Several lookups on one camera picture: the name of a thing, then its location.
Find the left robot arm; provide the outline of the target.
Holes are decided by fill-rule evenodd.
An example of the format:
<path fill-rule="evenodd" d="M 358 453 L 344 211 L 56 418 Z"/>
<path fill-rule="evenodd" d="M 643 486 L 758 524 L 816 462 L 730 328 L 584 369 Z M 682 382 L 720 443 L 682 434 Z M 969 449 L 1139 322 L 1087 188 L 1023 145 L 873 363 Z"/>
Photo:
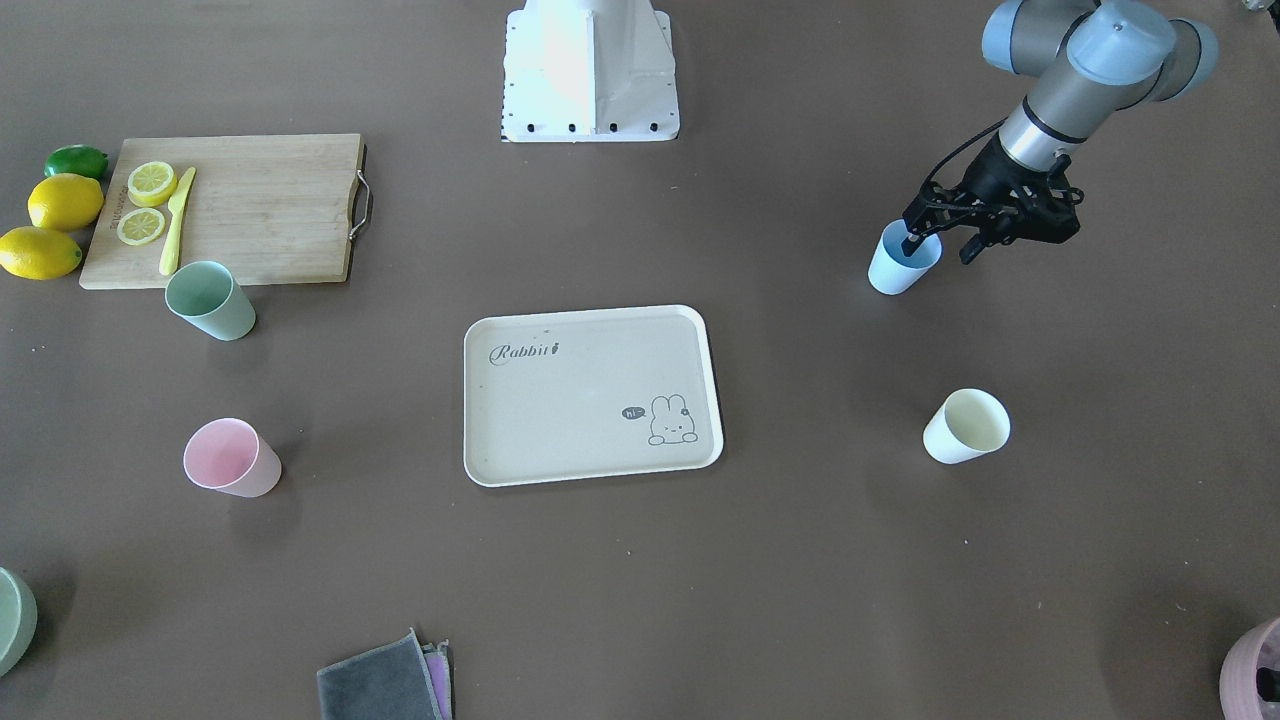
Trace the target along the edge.
<path fill-rule="evenodd" d="M 891 243 L 905 258 L 957 225 L 975 229 L 963 263 L 995 245 L 1070 240 L 1083 200 L 1066 178 L 1073 154 L 1115 111 L 1202 85 L 1220 46 L 1208 26 L 1139 1 L 1005 1 L 986 23 L 982 51 L 1034 85 L 977 136 L 982 150 L 954 187 L 922 183 L 902 213 L 905 236 Z"/>

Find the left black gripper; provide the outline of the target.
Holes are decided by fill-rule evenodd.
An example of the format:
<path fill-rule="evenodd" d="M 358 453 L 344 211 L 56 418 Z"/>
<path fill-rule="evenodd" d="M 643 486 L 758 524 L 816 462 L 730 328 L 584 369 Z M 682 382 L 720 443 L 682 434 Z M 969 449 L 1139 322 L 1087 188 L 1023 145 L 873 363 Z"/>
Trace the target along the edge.
<path fill-rule="evenodd" d="M 934 182 L 934 174 L 963 150 L 983 138 L 979 133 L 952 150 L 925 177 L 916 197 L 902 213 L 901 259 L 920 252 L 925 237 L 956 225 L 977 232 L 959 256 L 972 264 L 986 249 L 1018 240 L 1064 243 L 1079 229 L 1076 205 L 1084 193 L 1065 176 L 1071 158 L 1057 154 L 1048 170 L 1030 170 L 1011 159 L 998 138 L 991 138 L 952 188 Z"/>

